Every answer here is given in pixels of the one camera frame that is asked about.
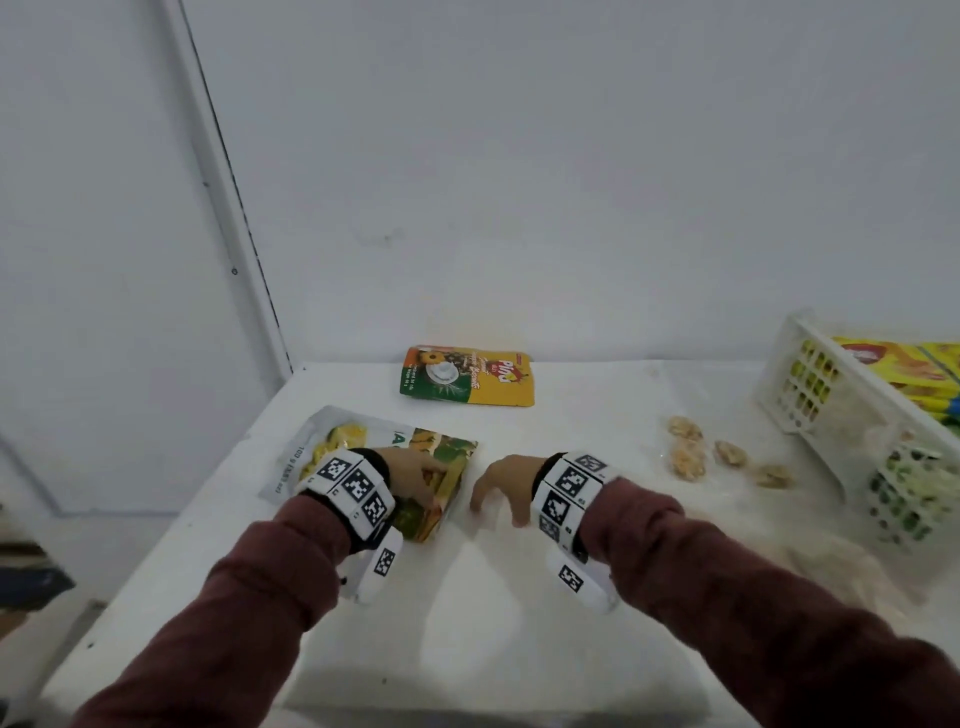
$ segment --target maroon sleeve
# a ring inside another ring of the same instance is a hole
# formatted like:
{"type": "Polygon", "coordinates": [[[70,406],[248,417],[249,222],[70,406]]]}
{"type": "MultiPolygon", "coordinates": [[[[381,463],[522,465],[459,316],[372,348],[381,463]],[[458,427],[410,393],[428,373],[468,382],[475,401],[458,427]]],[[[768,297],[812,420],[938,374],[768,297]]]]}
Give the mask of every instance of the maroon sleeve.
{"type": "Polygon", "coordinates": [[[580,533],[621,596],[698,650],[767,728],[960,725],[960,675],[940,650],[685,518],[673,498],[620,478],[580,533]]]}
{"type": "Polygon", "coordinates": [[[204,588],[73,728],[254,728],[290,674],[300,636],[337,603],[349,536],[326,506],[293,497],[251,525],[204,588]]]}

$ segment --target white wall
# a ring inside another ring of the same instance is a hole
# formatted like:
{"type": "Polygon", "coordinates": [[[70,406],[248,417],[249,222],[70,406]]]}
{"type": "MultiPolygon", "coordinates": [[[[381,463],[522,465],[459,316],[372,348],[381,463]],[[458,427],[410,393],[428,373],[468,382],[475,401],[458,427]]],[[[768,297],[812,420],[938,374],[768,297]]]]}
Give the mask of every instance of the white wall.
{"type": "Polygon", "coordinates": [[[176,60],[154,3],[0,3],[0,436],[12,473],[0,497],[101,592],[280,379],[230,273],[176,60]],[[57,522],[58,509],[159,517],[57,522]]]}
{"type": "Polygon", "coordinates": [[[956,0],[185,7],[295,364],[954,320],[956,0]]]}

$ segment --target snack bag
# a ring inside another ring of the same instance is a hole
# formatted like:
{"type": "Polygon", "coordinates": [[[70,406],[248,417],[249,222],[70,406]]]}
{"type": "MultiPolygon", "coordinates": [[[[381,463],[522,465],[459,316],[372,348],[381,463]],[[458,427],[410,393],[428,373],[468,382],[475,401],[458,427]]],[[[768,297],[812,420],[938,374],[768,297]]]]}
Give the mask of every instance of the snack bag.
{"type": "Polygon", "coordinates": [[[954,380],[924,350],[912,344],[873,339],[834,337],[840,346],[870,367],[884,381],[907,397],[954,400],[960,397],[960,381],[954,380]]]}
{"type": "Polygon", "coordinates": [[[522,352],[411,347],[403,361],[400,394],[419,400],[531,407],[534,376],[522,352]]]}
{"type": "Polygon", "coordinates": [[[427,479],[427,485],[437,495],[439,509],[424,511],[419,503],[409,499],[396,505],[394,527],[408,541],[423,543],[437,532],[460,492],[464,469],[477,448],[472,440],[327,406],[308,419],[290,441],[276,474],[260,491],[260,497],[280,505],[301,480],[317,470],[324,455],[335,449],[389,447],[419,449],[448,464],[446,473],[432,473],[427,479]]]}

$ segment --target hand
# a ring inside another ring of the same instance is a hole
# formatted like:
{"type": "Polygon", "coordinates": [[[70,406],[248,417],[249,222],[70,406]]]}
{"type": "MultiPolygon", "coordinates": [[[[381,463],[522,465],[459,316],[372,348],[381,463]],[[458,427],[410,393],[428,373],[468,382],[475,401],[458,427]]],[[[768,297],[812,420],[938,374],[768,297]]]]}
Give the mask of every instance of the hand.
{"type": "Polygon", "coordinates": [[[418,449],[377,448],[376,452],[390,469],[390,492],[394,497],[412,498],[426,510],[437,508],[425,473],[446,473],[446,463],[418,449]]]}
{"type": "Polygon", "coordinates": [[[522,528],[530,522],[530,501],[533,499],[534,478],[545,457],[530,455],[507,455],[487,468],[473,486],[470,510],[478,513],[483,501],[492,490],[500,491],[510,503],[514,526],[522,528]]]}

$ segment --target plastic basket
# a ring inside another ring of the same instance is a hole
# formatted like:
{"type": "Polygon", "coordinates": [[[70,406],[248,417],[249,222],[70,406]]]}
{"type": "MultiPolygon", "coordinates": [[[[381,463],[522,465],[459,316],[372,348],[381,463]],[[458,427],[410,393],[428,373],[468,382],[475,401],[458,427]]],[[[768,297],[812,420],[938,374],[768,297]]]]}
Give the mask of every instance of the plastic basket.
{"type": "Polygon", "coordinates": [[[960,554],[960,528],[952,516],[960,508],[960,438],[832,336],[905,343],[938,337],[794,313],[756,390],[780,428],[801,435],[839,479],[861,527],[860,540],[900,582],[925,593],[960,554]]]}

